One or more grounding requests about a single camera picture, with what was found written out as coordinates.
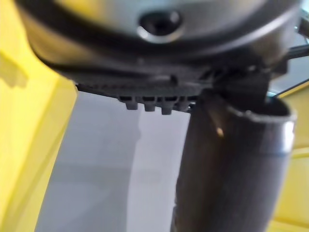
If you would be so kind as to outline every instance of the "gray surface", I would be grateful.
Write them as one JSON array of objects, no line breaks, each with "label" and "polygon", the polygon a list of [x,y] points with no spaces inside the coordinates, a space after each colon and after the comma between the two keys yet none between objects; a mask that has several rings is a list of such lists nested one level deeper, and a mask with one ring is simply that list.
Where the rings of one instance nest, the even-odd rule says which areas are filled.
[{"label": "gray surface", "polygon": [[80,92],[36,232],[167,232],[189,115]]}]

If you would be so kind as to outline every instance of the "black pipe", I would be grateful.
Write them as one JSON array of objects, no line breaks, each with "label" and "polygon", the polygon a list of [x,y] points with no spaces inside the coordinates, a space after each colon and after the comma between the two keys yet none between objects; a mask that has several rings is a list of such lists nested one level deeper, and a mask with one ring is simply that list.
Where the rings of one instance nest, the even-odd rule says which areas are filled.
[{"label": "black pipe", "polygon": [[172,231],[264,232],[287,170],[295,118],[275,98],[227,103],[204,92],[191,113]]}]

